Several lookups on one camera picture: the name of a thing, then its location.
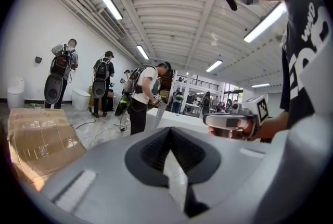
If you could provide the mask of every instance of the black t-shirt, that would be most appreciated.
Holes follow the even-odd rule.
[[[107,61],[109,61],[109,59],[106,58],[106,57],[104,57],[103,61],[107,62]],[[98,66],[98,64],[99,64],[99,60],[96,61],[96,63],[94,64],[93,68],[95,69]],[[114,74],[114,67],[113,67],[113,63],[112,62],[109,62],[108,70],[109,70],[110,75]]]
[[[287,40],[283,45],[283,92],[280,108],[289,112],[287,128],[314,113],[311,101],[299,79],[323,39],[328,36],[330,16],[323,0],[285,0],[289,14]]]

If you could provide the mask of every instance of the floor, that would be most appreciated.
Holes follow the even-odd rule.
[[[130,135],[131,124],[127,121],[128,115],[126,114],[122,117],[122,125],[127,125],[127,130],[122,132],[115,126],[115,124],[120,124],[120,117],[115,117],[114,112],[108,112],[105,118],[100,116],[98,119],[94,119],[89,111],[78,111],[71,104],[63,104],[61,109],[65,111],[69,122],[86,149],[91,149],[97,144]],[[9,109],[7,104],[0,103],[0,118],[3,121],[5,132],[7,132],[8,116]],[[164,174],[170,179],[169,191],[171,196],[179,204],[180,208],[183,209],[187,177],[172,152],[166,158]]]

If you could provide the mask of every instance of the person in black shirt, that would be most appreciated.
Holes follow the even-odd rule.
[[[107,51],[107,52],[105,52],[105,57],[103,58],[103,61],[107,62],[107,68],[108,68],[108,72],[109,72],[109,77],[107,77],[106,80],[105,80],[105,82],[106,82],[105,93],[102,97],[103,117],[106,117],[106,115],[107,115],[107,97],[108,97],[108,91],[109,91],[109,86],[110,86],[110,77],[114,76],[113,63],[108,62],[108,61],[110,61],[113,57],[114,57],[113,53],[111,51]],[[100,59],[96,61],[95,65],[94,65],[94,69],[97,68],[99,63],[100,63]],[[99,103],[99,99],[94,98],[94,113],[92,115],[96,118],[99,118],[98,103]]]
[[[250,4],[258,0],[243,1]],[[323,46],[323,40],[329,36],[332,42],[331,19],[323,0],[266,1],[284,1],[288,11],[288,24],[282,45],[284,82],[280,107],[284,112],[265,121],[257,132],[257,138],[272,138],[276,132],[289,129],[300,119],[314,113],[299,75]]]

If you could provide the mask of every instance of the striped shirt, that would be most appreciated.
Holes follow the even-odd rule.
[[[63,49],[63,47],[64,47],[63,44],[58,44],[57,46],[53,47],[51,51],[54,55],[57,55]],[[74,50],[74,48],[69,46],[68,44],[67,44],[66,49],[68,51]],[[79,56],[78,56],[77,51],[75,51],[74,53],[71,54],[71,65],[65,71],[65,74],[63,76],[64,80],[68,80],[68,75],[69,75],[69,72],[71,71],[71,66],[78,65],[78,64],[79,64]]]

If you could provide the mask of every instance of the railing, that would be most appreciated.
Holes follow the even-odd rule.
[[[184,82],[184,83],[186,83],[187,82],[187,77],[179,76],[176,79],[176,82]],[[190,84],[195,85],[195,86],[204,87],[204,88],[211,89],[211,90],[215,90],[215,91],[217,91],[218,88],[219,88],[219,86],[217,84],[206,82],[206,81],[202,81],[202,80],[197,80],[197,79],[191,79]]]

